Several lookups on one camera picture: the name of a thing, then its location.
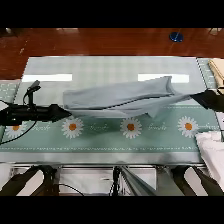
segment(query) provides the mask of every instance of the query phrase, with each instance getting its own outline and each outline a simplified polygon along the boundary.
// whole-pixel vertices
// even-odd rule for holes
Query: white daisy print
[[[8,136],[8,138],[16,138],[24,133],[26,130],[26,123],[27,122],[22,122],[21,125],[17,126],[7,126],[5,129],[5,133]]]
[[[66,121],[63,122],[62,125],[62,131],[64,132],[63,135],[65,135],[66,138],[75,138],[81,135],[83,126],[83,122],[79,118],[66,119]]]
[[[182,135],[188,138],[194,137],[198,131],[198,124],[194,118],[186,116],[179,120],[177,127],[179,131],[182,131]]]
[[[124,119],[121,122],[121,131],[123,132],[123,135],[126,136],[126,138],[135,138],[136,136],[139,136],[141,134],[142,125],[138,119],[134,118],[128,118]]]

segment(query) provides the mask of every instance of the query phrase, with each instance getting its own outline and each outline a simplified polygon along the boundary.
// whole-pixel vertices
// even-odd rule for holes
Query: cloth fold
[[[224,142],[221,142],[221,132],[198,133],[195,137],[210,176],[224,191]]]
[[[209,67],[214,73],[218,87],[224,87],[224,59],[213,58],[208,62]]]
[[[190,94],[183,95],[173,89],[171,78],[65,91],[64,109],[76,117],[130,118],[145,113],[155,117],[162,107],[191,99]]]

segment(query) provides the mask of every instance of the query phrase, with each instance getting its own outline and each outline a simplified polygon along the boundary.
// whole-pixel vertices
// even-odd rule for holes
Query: wooden floor
[[[180,31],[181,43],[169,34]],[[148,55],[224,58],[223,29],[24,28],[0,38],[0,79],[21,78],[30,56]]]

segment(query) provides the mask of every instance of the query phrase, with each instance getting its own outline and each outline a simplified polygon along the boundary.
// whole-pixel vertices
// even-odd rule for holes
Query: gray cloth
[[[155,117],[162,107],[191,98],[176,92],[171,78],[65,91],[64,109],[76,117],[129,118],[145,113]]]

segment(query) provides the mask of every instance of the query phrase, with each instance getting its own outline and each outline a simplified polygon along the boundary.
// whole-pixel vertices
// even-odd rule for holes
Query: white cloth
[[[195,136],[210,176],[224,191],[224,142],[221,142],[221,132],[209,131]]]

